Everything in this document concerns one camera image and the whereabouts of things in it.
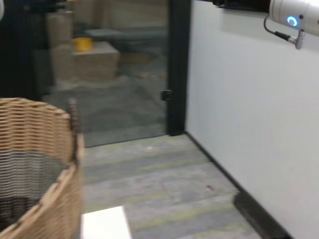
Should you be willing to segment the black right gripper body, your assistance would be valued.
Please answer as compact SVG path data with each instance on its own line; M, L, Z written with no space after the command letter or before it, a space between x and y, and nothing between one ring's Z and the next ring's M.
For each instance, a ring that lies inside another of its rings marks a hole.
M220 8L248 11L269 11L270 2L270 0L212 0L212 3Z

